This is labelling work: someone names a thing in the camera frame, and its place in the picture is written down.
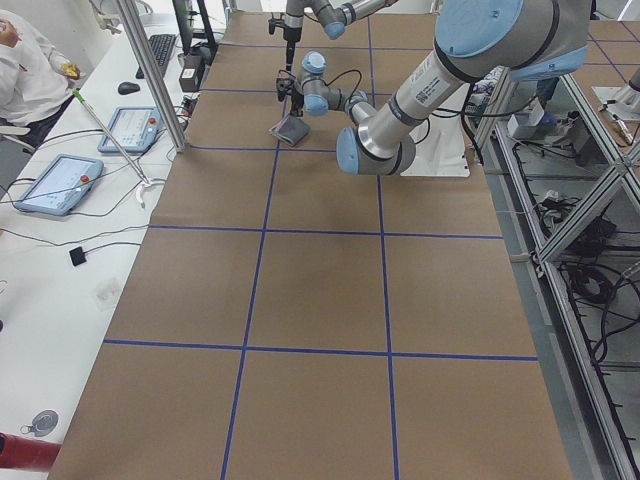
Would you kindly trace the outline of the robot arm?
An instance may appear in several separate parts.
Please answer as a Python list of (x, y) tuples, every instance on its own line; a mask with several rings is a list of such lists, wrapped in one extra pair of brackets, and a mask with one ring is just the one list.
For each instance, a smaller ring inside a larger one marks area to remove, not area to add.
[(394, 4), (393, 0), (360, 0), (345, 1), (334, 7), (329, 0), (289, 0), (284, 14), (269, 20), (269, 33), (273, 34), (277, 28), (283, 30), (283, 39), (286, 41), (285, 70), (290, 73), (296, 45), (301, 40), (307, 8), (312, 10), (328, 38), (335, 40), (345, 32), (348, 25)]
[(399, 175), (414, 162), (411, 132), (462, 85), (501, 66), (514, 81), (544, 80), (579, 69), (587, 54), (589, 1), (447, 1), (432, 52), (381, 108), (358, 90), (324, 80), (324, 57), (305, 55), (293, 83), (311, 115), (345, 112), (353, 124), (337, 139), (340, 169), (352, 175)]

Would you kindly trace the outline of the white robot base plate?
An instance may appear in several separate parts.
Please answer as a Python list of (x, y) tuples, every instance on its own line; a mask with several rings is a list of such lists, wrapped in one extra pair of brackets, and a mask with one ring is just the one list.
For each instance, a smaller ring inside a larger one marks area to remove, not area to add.
[(458, 116), (430, 116), (410, 136), (416, 145), (416, 154), (402, 176), (467, 178), (470, 175)]

